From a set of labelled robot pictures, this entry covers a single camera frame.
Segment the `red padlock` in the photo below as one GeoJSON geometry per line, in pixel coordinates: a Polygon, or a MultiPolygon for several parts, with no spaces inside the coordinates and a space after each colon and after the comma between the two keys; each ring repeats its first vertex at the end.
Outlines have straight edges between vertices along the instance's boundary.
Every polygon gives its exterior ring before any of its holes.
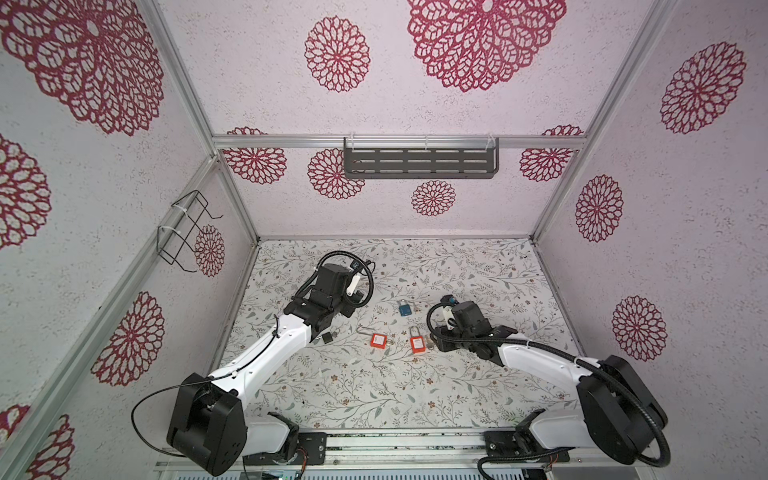
{"type": "Polygon", "coordinates": [[[420,333],[419,328],[417,326],[411,326],[409,328],[409,334],[412,353],[414,355],[424,353],[427,350],[427,345],[424,336],[420,333]]]}
{"type": "Polygon", "coordinates": [[[384,333],[380,333],[372,330],[369,327],[358,326],[356,328],[358,334],[367,336],[369,338],[369,344],[372,348],[384,350],[388,345],[388,336],[384,333]]]}

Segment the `blue padlock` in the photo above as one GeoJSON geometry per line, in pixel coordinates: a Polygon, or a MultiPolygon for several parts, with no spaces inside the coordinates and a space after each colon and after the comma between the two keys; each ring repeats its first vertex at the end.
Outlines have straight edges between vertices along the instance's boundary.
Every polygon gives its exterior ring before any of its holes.
{"type": "Polygon", "coordinates": [[[408,301],[401,300],[398,304],[398,311],[402,317],[408,317],[413,314],[413,308],[408,301]]]}

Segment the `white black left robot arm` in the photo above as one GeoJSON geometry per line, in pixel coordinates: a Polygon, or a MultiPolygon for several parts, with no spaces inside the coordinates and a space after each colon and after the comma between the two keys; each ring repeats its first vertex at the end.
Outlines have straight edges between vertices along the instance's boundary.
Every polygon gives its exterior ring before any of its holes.
{"type": "Polygon", "coordinates": [[[239,459],[271,455],[293,460],[299,426],[278,413],[249,417],[249,403],[294,354],[325,333],[337,315],[351,317],[371,299],[358,289],[374,283],[371,262],[316,266],[274,326],[235,359],[207,376],[189,375],[179,386],[166,441],[179,454],[219,476],[239,459]]]}

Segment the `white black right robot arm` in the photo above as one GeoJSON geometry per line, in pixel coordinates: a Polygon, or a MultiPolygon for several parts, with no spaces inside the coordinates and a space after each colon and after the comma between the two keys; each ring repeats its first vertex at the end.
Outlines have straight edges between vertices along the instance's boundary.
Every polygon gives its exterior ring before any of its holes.
{"type": "Polygon", "coordinates": [[[625,359],[578,356],[534,341],[516,329],[493,326],[473,301],[444,296],[428,313],[444,322],[426,323],[441,352],[466,350],[481,360],[520,370],[574,394],[574,411],[540,408],[506,431],[484,435],[480,467],[502,462],[546,462],[576,449],[598,449],[609,459],[655,468],[671,463],[663,433],[668,417],[639,374],[625,359]]]}

